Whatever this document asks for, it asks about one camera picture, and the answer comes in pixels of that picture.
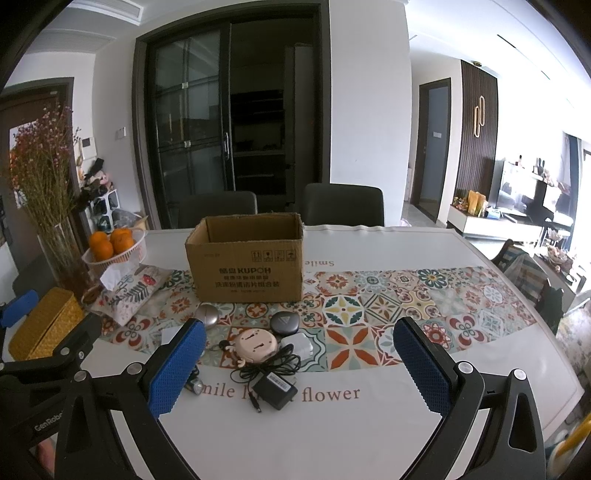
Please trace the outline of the beige round device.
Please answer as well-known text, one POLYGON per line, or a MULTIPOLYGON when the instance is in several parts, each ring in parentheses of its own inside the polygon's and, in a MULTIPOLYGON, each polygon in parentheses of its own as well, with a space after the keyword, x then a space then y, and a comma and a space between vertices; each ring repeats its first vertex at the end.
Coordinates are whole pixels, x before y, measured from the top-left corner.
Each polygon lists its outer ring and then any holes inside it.
POLYGON ((231 328, 222 347, 221 368, 242 368, 263 363, 279 351, 279 342, 269 330, 231 328))

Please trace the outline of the left dark chair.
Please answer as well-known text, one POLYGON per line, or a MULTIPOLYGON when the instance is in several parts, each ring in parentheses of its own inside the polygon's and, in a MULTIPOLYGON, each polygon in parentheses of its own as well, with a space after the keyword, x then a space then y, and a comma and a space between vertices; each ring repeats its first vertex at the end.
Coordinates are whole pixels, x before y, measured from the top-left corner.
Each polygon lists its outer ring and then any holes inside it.
POLYGON ((223 191, 191 195, 179 204, 178 227, 193 228, 207 216, 256 214, 256 194, 223 191))

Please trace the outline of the dark glass door cabinet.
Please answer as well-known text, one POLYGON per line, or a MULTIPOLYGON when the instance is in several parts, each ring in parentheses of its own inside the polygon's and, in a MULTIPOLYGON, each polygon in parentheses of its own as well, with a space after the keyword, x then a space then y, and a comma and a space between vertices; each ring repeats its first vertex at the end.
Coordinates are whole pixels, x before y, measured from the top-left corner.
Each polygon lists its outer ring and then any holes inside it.
POLYGON ((300 211, 329 180, 330 59, 325 1, 226 6, 138 37, 134 149, 154 227, 183 226, 201 195, 300 211))

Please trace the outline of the white fruit basket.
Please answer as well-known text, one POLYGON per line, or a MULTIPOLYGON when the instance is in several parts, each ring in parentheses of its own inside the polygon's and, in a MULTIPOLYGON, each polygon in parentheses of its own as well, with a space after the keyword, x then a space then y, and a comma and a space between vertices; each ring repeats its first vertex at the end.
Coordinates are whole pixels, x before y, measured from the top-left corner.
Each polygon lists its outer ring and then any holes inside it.
POLYGON ((131 229, 133 244, 121 253, 114 252, 109 259, 96 260, 91 249, 87 249, 81 259, 88 269, 97 277, 101 276, 111 265, 123 264, 128 261, 142 262, 147 255, 146 232, 141 229, 131 229))

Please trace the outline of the yellow woven box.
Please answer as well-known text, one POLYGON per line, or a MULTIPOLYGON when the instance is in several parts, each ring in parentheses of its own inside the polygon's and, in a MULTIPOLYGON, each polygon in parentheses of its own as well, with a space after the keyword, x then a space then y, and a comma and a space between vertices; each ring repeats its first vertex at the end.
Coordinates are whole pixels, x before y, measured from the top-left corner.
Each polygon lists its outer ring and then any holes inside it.
POLYGON ((50 357, 83 318, 74 293, 54 287, 26 317, 10 340, 8 351, 15 361, 50 357))

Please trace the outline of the patterned tablecloth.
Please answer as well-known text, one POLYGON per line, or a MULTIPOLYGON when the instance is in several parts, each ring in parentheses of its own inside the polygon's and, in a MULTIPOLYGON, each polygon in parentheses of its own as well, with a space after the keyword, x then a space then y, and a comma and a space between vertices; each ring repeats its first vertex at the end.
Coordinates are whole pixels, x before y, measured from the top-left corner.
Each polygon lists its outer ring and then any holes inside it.
MULTIPOLYGON (((190 272, 171 270, 162 287, 125 325, 103 318, 105 340, 152 353, 164 330, 194 316, 201 304, 190 272)), ((300 301, 217 303, 221 317, 207 334, 200 362, 221 367, 231 328, 270 328, 280 311, 300 315, 300 330, 314 346, 301 368, 310 372, 394 366, 394 324, 414 319, 426 336, 455 353, 496 341, 536 322, 496 271, 482 266, 419 270, 308 272, 300 301)))

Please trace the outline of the right dark chair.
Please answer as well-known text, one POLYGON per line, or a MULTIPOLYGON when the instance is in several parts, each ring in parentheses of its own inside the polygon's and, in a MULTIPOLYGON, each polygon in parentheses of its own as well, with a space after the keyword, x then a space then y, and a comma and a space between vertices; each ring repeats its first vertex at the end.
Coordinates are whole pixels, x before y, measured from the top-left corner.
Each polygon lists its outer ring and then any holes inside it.
POLYGON ((301 219, 308 226, 384 227, 384 196, 380 188, 311 183, 304 188, 301 219))

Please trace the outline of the small battery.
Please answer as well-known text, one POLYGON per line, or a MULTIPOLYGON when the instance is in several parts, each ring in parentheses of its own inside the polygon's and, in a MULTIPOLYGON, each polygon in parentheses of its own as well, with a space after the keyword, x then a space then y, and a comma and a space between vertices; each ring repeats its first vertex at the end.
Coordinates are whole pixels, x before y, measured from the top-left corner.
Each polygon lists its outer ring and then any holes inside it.
POLYGON ((200 395, 202 391, 204 391, 204 383, 200 380, 198 375, 190 375, 184 388, 194 395, 200 395))

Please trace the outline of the dark chair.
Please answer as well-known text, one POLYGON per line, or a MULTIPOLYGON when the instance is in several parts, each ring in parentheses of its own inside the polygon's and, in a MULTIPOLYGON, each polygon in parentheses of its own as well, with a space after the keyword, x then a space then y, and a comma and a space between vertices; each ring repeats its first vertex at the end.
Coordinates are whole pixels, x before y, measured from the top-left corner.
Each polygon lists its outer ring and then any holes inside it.
POLYGON ((178 227, 193 228, 207 216, 256 214, 256 194, 223 191, 191 195, 179 204, 178 227))
POLYGON ((304 188, 301 219, 308 226, 384 227, 384 196, 380 188, 311 183, 304 188))

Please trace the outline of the floral fabric tissue pouch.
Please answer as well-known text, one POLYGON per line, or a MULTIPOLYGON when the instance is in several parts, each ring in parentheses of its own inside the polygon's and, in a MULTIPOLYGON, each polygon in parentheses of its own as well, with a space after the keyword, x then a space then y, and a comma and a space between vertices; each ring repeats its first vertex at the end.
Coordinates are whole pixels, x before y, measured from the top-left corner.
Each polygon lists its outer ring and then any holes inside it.
POLYGON ((89 310, 125 326, 171 273, 169 269, 140 264, 135 271, 123 276, 113 290, 103 289, 89 310))

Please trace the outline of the dark grey round case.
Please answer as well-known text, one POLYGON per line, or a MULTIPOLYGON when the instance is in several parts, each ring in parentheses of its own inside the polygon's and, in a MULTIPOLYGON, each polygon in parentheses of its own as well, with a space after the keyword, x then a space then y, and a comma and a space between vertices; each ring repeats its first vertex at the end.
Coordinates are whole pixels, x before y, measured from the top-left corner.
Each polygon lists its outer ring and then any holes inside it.
POLYGON ((270 330, 280 337, 297 334, 300 330, 300 315, 296 312, 276 312, 270 318, 270 330))

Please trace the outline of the orange fruit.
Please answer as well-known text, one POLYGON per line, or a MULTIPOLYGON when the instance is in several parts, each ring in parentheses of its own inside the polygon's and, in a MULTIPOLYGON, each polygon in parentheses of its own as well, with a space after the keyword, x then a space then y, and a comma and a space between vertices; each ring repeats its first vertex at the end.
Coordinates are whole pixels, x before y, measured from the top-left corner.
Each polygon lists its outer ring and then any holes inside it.
POLYGON ((91 247, 91 252, 95 262, 103 262, 114 256, 114 247, 108 239, 101 240, 91 247))
POLYGON ((108 241, 108 240, 109 240, 109 237, 105 232, 96 231, 89 236, 88 244, 89 244, 90 248, 94 248, 97 244, 99 244, 103 241, 108 241))
POLYGON ((115 254, 122 254, 134 245, 132 230, 128 228, 115 229, 110 235, 110 242, 115 254))

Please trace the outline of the dried pink flowers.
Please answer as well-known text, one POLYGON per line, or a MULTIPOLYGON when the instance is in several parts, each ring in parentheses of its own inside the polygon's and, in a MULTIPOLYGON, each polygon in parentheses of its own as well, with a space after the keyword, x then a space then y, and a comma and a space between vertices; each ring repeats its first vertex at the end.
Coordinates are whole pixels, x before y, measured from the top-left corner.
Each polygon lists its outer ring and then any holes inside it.
POLYGON ((77 133, 71 109, 54 103, 14 134, 2 176, 40 235, 51 233, 74 208, 71 149, 77 133))

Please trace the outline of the white tv console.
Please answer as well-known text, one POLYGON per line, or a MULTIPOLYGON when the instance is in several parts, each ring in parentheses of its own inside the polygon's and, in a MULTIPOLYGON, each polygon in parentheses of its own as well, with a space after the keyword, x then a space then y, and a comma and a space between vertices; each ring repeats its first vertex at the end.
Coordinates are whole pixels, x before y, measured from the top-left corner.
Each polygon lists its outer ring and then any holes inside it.
POLYGON ((542 227, 511 221, 507 218, 488 219, 474 217, 451 206, 448 213, 448 226, 457 230, 463 237, 516 242, 536 243, 542 227))

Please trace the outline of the white square charger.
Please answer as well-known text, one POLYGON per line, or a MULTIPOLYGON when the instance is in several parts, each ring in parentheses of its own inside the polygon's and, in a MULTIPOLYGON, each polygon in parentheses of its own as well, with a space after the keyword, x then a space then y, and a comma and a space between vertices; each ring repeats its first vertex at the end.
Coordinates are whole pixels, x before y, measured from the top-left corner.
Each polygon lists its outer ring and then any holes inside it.
POLYGON ((297 355, 303 363, 311 359, 314 354, 314 346, 303 332, 284 337, 280 340, 280 347, 287 347, 290 353, 297 355))

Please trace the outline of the black power adapter with cable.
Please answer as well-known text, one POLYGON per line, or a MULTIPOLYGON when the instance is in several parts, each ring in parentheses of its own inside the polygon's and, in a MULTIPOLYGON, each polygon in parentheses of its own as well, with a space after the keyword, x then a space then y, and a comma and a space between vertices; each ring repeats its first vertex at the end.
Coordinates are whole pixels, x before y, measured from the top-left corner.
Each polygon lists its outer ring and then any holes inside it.
POLYGON ((257 413, 262 413, 261 402, 274 410, 286 407, 297 394, 293 377, 301 369, 301 357, 294 353, 293 346, 283 346, 263 363, 245 363, 230 373, 236 384, 245 386, 246 398, 257 413))

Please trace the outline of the white shoe shelf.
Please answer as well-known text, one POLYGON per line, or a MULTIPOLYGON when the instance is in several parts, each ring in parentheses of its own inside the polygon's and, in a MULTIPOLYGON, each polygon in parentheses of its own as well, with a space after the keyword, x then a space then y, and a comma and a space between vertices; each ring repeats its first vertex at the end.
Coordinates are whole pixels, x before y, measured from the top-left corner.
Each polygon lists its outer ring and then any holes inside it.
POLYGON ((116 189, 107 191, 90 202, 90 219, 96 231, 110 234, 114 230, 114 211, 120 208, 116 189))

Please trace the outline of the glass vase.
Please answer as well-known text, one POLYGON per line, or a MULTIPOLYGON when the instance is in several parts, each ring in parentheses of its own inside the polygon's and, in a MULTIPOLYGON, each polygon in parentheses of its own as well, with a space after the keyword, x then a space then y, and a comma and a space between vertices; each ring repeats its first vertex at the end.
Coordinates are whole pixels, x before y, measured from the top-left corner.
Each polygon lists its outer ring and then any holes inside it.
POLYGON ((70 219, 43 229, 38 239, 57 284, 81 301, 93 282, 82 260, 70 219))

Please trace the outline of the brown cardboard box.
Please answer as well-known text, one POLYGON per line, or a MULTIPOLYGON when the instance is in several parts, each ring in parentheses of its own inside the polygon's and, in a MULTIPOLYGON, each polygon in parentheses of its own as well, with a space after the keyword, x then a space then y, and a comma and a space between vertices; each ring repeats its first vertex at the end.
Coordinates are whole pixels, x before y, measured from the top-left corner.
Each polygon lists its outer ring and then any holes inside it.
POLYGON ((303 296, 304 225, 297 213, 209 216, 185 241, 202 302, 297 302, 303 296))

